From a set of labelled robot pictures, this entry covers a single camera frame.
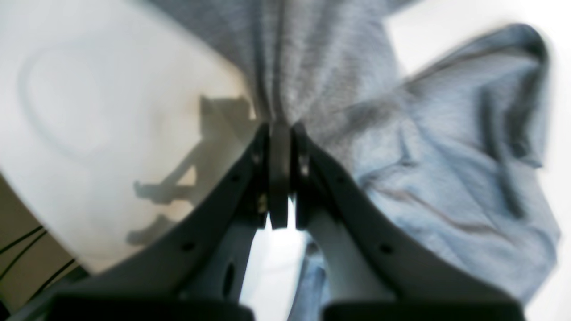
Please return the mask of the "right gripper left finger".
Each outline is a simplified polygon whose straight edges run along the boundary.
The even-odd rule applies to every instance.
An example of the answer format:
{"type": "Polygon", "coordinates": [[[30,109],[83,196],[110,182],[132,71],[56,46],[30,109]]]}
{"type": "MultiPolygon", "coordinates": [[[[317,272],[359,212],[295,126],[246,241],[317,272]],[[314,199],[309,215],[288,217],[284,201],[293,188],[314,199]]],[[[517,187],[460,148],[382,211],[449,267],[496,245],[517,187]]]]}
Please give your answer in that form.
{"type": "Polygon", "coordinates": [[[265,227],[269,125],[191,214],[120,264],[35,297],[12,321],[253,321],[239,302],[265,227]]]}

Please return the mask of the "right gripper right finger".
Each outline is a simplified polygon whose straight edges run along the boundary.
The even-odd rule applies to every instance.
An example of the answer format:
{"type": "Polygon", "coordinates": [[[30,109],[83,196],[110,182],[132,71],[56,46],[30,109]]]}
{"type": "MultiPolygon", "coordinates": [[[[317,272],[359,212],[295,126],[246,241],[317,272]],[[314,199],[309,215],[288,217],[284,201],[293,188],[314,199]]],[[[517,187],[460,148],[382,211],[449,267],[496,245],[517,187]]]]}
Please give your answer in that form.
{"type": "Polygon", "coordinates": [[[516,299],[393,224],[301,123],[291,129],[291,167],[296,227],[311,234],[330,269],[323,321],[525,320],[516,299]]]}

